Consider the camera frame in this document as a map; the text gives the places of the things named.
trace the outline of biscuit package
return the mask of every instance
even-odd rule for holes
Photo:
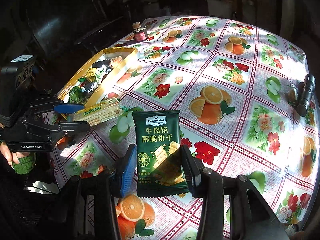
[[[188,192],[181,166],[179,110],[134,111],[137,194],[159,197]]]

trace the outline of floral tablecloth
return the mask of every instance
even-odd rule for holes
[[[281,222],[301,221],[317,192],[318,104],[313,98],[307,116],[299,117],[285,94],[308,73],[304,52],[277,35],[227,19],[161,17],[142,25],[148,40],[134,43],[129,34],[113,45],[136,47],[140,59],[108,97],[128,108],[179,109],[181,144],[193,156],[221,175],[248,175]],[[44,117],[56,121],[54,113]],[[97,175],[135,143],[134,127],[120,133],[116,121],[56,147],[51,163],[60,187],[72,175]],[[137,182],[135,173],[132,191]],[[136,239],[195,239],[202,199],[187,193],[143,201],[154,210],[148,227],[154,233]],[[226,238],[228,208],[225,196]],[[90,225],[92,213],[90,208]]]

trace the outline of finger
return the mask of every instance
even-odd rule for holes
[[[12,153],[12,160],[15,164],[20,164],[17,153]]]
[[[12,162],[11,152],[5,142],[1,143],[0,151],[1,151],[2,155],[7,159],[8,162]]]
[[[18,158],[27,157],[30,155],[30,153],[16,153]]]

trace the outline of checkered tablecloth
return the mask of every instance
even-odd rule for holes
[[[266,178],[262,195],[279,220],[294,224],[301,221],[318,172],[318,104],[313,98],[307,116],[300,118],[285,93],[288,86],[297,86],[308,73],[304,52],[275,34],[227,19],[161,17],[147,19],[142,25],[147,26],[148,40],[134,43],[128,35],[112,46],[135,46],[140,59],[135,71],[126,73],[109,96],[118,97],[126,107],[180,110],[181,143],[187,144],[204,166],[233,178],[262,171]],[[185,56],[187,51],[196,51],[190,54],[191,60]],[[267,92],[266,80],[270,77],[273,83],[278,80],[281,84],[278,101]],[[235,111],[224,114],[217,105],[206,103],[197,118],[189,106],[208,85],[225,91],[224,99],[230,96],[231,100],[225,101]],[[161,89],[168,91],[160,98],[155,93]],[[54,113],[45,114],[45,119],[54,122]],[[96,175],[100,165],[111,166],[130,143],[135,143],[134,128],[120,143],[113,143],[109,131],[115,124],[116,119],[112,119],[77,135],[70,147],[56,147],[51,162],[60,187],[72,175]],[[217,156],[208,155],[213,148],[219,150]],[[302,150],[311,155],[313,169],[308,176],[300,164]],[[135,173],[133,191],[136,185]],[[155,210],[156,220],[150,227],[155,233],[136,239],[195,239],[202,199],[187,193],[144,201]],[[225,197],[225,214],[228,208]],[[93,208],[90,210],[89,222],[93,225]],[[229,232],[225,215],[226,238]]]

